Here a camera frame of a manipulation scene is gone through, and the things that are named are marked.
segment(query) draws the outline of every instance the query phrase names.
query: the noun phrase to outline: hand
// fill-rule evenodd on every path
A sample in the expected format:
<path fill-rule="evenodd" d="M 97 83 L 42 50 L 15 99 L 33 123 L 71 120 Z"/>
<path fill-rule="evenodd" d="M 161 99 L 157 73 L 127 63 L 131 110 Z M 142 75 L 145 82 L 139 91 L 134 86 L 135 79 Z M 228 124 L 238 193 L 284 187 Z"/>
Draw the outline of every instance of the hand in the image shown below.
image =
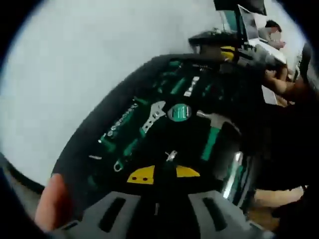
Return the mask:
<path fill-rule="evenodd" d="M 270 80 L 270 79 L 274 78 L 275 75 L 276 75 L 276 73 L 277 73 L 276 71 L 266 70 L 266 71 L 265 71 L 265 78 L 266 78 L 266 80 Z"/>
<path fill-rule="evenodd" d="M 284 48 L 284 47 L 285 47 L 285 45 L 286 45 L 286 43 L 285 43 L 285 42 L 283 42 L 283 41 L 279 42 L 279 47 L 280 47 L 280 48 Z"/>
<path fill-rule="evenodd" d="M 71 219 L 71 208 L 63 178 L 60 174 L 54 174 L 42 192 L 35 223 L 45 232 L 54 230 Z"/>

